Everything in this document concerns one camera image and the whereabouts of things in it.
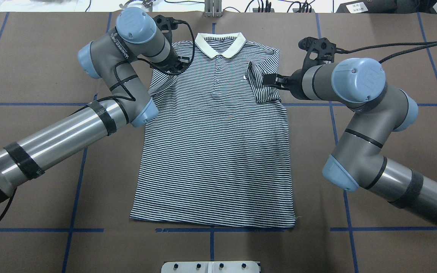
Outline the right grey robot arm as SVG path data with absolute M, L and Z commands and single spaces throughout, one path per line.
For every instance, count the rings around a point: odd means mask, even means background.
M 262 85 L 288 90 L 299 100 L 340 102 L 352 110 L 323 176 L 346 191 L 369 190 L 437 226 L 437 182 L 381 155 L 392 132 L 414 123 L 418 104 L 387 83 L 378 61 L 349 58 L 299 69 L 291 76 L 269 73 L 262 76 Z

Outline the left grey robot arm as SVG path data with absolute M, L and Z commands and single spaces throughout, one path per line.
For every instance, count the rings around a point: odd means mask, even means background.
M 172 31 L 179 24 L 186 22 L 128 7 L 114 28 L 80 49 L 80 66 L 90 77 L 102 79 L 111 95 L 0 150 L 0 203 L 13 197 L 18 186 L 123 126 L 140 127 L 155 118 L 156 104 L 132 62 L 144 61 L 165 75 L 185 72 L 193 58 L 177 55 L 172 46 Z

